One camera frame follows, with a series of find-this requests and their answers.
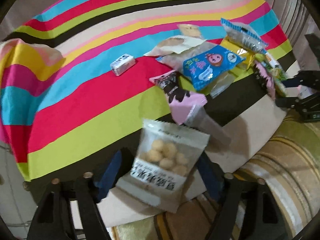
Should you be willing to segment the blue cartoon seed bag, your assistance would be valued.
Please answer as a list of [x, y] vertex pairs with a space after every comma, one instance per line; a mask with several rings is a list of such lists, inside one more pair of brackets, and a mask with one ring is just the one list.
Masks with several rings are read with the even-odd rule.
[[242, 63], [244, 57], [217, 45], [183, 62], [183, 75], [191, 80], [195, 90], [201, 91], [222, 73]]

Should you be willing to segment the beige round biscuit bag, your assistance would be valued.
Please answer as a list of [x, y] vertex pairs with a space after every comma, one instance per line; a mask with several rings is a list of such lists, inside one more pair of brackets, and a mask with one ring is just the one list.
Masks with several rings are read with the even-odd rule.
[[144, 119], [131, 170], [116, 186], [145, 204], [176, 213], [187, 178], [208, 142], [209, 135], [195, 129]]

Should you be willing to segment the pink black snack packet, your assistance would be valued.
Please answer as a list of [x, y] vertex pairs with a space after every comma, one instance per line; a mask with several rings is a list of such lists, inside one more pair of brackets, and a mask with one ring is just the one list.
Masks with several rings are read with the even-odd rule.
[[206, 96], [182, 88], [179, 76], [179, 72], [171, 70], [149, 78], [151, 83], [163, 90], [174, 122], [178, 125], [198, 129], [210, 135], [212, 142], [229, 146], [232, 141], [231, 137], [204, 109], [207, 103]]

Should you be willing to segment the green grass pattern packet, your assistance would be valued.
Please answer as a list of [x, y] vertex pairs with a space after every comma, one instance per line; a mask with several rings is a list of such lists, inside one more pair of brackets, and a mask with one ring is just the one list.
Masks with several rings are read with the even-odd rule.
[[270, 53], [257, 54], [253, 70], [262, 89], [272, 100], [275, 100], [277, 95], [286, 96], [286, 88], [282, 82], [287, 80], [287, 74]]

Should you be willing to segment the yellow snack packet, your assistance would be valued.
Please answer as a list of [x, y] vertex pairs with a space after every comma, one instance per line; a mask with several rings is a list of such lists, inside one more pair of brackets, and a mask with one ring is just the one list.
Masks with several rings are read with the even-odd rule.
[[232, 43], [227, 38], [224, 38], [221, 41], [220, 45], [244, 59], [240, 64], [238, 64], [238, 67], [248, 70], [253, 64], [255, 53], [253, 53], [252, 51], [249, 51], [237, 44]]

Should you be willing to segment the blue clear seed bag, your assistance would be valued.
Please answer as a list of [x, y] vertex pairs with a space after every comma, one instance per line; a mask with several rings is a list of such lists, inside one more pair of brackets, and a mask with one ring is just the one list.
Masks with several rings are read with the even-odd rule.
[[249, 25], [243, 23], [232, 23], [221, 18], [220, 23], [223, 26], [227, 39], [254, 53], [266, 54], [266, 43]]

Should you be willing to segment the small cracker packet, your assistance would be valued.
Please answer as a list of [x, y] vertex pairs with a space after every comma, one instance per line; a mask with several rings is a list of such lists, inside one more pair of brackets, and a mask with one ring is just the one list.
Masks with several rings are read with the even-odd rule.
[[177, 26], [182, 35], [203, 39], [199, 26], [193, 24], [178, 24]]

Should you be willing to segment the white brown pastry packet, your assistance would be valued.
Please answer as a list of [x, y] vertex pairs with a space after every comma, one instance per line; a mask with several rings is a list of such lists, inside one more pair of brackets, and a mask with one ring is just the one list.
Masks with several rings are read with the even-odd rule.
[[159, 42], [152, 50], [144, 56], [166, 56], [172, 53], [181, 54], [182, 52], [195, 48], [203, 44], [206, 40], [196, 37], [176, 35]]

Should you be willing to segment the rainbow striped table cloth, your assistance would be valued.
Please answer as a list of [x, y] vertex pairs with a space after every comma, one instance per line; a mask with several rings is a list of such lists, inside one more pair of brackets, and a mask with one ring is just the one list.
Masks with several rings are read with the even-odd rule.
[[[220, 18], [244, 21], [285, 70], [299, 65], [278, 19], [263, 0], [59, 0], [4, 40], [1, 138], [38, 202], [54, 176], [71, 179], [114, 149], [136, 144], [142, 119], [170, 119], [149, 81], [169, 67], [144, 54], [199, 25], [210, 41]], [[136, 59], [116, 76], [110, 64]]]

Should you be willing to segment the small white candy packet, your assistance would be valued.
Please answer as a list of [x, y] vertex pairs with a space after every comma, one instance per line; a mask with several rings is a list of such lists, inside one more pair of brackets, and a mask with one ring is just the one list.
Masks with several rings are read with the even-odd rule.
[[130, 54], [123, 54], [110, 64], [112, 72], [120, 76], [136, 64], [136, 59]]

